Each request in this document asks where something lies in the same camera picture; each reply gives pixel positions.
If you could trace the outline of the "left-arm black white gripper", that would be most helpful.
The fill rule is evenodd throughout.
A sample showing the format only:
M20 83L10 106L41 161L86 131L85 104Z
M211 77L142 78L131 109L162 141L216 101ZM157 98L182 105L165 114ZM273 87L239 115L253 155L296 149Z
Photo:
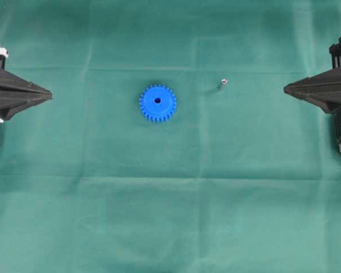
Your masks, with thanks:
M9 53L0 47L0 123L9 121L15 114L52 99L52 93L6 70Z

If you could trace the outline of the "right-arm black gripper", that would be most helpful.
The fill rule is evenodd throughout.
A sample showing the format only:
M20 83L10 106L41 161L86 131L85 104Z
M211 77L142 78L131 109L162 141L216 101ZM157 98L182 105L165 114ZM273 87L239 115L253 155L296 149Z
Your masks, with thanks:
M334 69L288 84L284 87L284 93L317 106L326 114L334 114L336 137L341 154L341 101L315 98L312 95L322 92L341 92L341 37L338 44L333 44L329 51Z

